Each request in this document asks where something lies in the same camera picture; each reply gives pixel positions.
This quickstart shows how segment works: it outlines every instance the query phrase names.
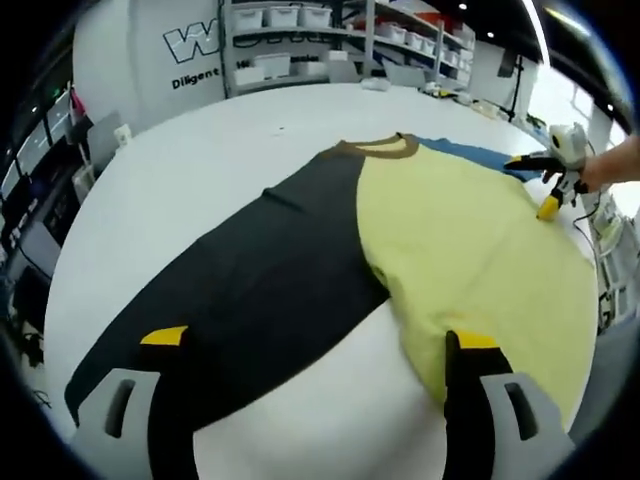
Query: yellow t-shirt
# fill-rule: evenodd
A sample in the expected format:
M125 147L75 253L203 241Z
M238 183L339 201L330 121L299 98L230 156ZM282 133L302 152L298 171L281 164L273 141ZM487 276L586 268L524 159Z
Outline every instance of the yellow t-shirt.
M593 351L593 267L559 224L536 219L519 180L414 142L349 146L367 155L364 254L389 289L413 368L444 402L446 331L490 335L566 423Z

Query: t-shirt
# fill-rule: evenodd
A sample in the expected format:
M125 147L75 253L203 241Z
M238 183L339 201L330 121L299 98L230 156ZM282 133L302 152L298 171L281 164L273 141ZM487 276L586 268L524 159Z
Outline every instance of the t-shirt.
M112 368L153 369L140 363L146 335L186 326L174 390L198 429L298 374L390 296L434 398L444 400L445 333L462 328L493 336L566 418L589 365L593 272L535 209L520 181L411 135L340 142L134 297L74 372L72 416Z
M446 331L490 335L566 421L589 370L593 267L561 225L536 219L521 181L413 142L389 139L386 156L404 152L394 161L376 158L382 145L352 147L367 155L365 257L390 292L413 368L444 401Z
M510 160L509 155L504 153L489 150L488 148L474 147L471 145L462 145L460 143L453 143L446 138L440 138L438 140L431 140L428 138L418 138L421 145L424 145L431 150L438 152L450 153L458 157L471 160L478 165L497 170L498 172L511 175L523 182L527 182L540 176L539 172L527 172L527 171L512 171L504 168L505 163Z

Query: human arm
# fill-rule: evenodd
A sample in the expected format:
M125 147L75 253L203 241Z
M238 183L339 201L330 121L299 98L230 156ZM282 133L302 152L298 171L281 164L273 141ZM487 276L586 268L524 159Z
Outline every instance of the human arm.
M632 135L617 147L587 160L582 181L589 191L611 183L640 181L640 137Z

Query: white table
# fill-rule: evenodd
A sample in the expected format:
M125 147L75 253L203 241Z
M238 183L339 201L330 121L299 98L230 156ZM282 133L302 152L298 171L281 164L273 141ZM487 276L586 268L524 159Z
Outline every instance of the white table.
M541 149L503 121L413 89L313 85L184 114L119 152L82 205L51 285L45 365L63 438L75 428L63 396L74 369L162 268L317 152L396 131L507 154ZM549 192L538 180L527 188L539 201ZM581 206L563 209L561 221L591 257L570 224L581 215ZM596 329L594 276L594 341ZM221 479L440 478L446 456L444 420L404 358L388 304L312 367L194 439L199 471Z

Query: brown collar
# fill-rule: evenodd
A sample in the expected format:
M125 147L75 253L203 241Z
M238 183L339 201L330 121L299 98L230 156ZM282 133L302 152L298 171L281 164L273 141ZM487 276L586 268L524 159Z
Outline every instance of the brown collar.
M369 150L367 147L379 147L382 145L390 145L396 142L404 141L404 147L400 147L398 150ZM414 155L420 144L413 135L406 135L403 133L396 133L395 135L385 138L383 140L376 140L375 142L345 142L344 140L339 142L335 148L349 153L356 153L364 155L366 157L373 158L386 158L386 159L400 159L407 158Z

